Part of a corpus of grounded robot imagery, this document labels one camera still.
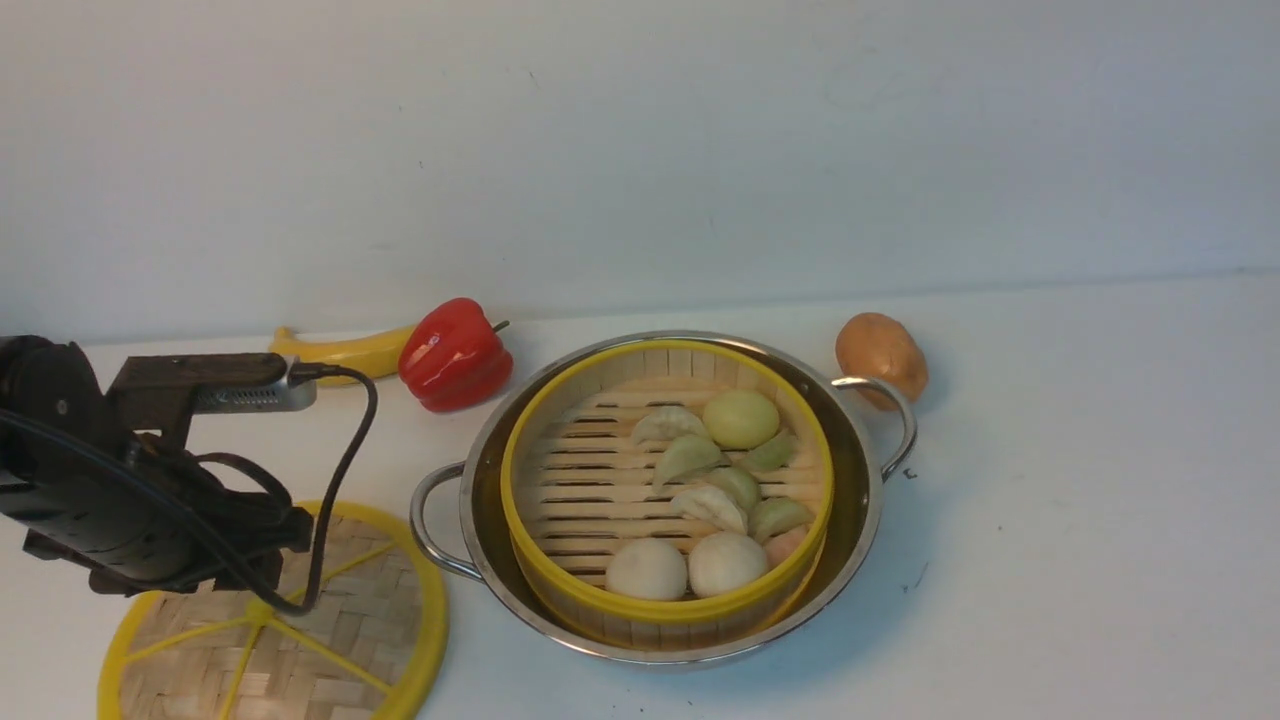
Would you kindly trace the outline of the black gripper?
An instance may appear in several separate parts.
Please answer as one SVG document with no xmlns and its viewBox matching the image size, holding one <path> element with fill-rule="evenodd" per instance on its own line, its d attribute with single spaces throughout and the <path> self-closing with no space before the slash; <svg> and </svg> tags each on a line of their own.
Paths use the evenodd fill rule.
<svg viewBox="0 0 1280 720">
<path fill-rule="evenodd" d="M 123 462 L 204 520 L 268 585 L 279 582 L 285 551 L 311 548 L 312 515 L 244 457 L 195 455 L 145 434 L 125 445 Z M 3 514 L 26 525 L 27 553 L 86 568 L 100 594 L 191 593 L 205 582 L 244 588 L 189 523 L 83 454 L 27 430 L 3 432 Z"/>
</svg>

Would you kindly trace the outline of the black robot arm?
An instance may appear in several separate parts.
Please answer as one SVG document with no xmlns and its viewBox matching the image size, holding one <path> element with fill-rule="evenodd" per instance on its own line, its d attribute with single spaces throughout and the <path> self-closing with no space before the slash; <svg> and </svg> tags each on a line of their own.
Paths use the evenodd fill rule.
<svg viewBox="0 0 1280 720">
<path fill-rule="evenodd" d="M 276 587 L 285 552 L 311 550 L 314 516 L 257 464 L 186 442 L 196 415 L 291 411 L 315 396 L 276 354 L 133 356 L 104 388 L 81 346 L 6 337 L 3 514 L 26 527 L 28 555 L 83 568 L 97 594 L 244 589 L 197 521 Z"/>
</svg>

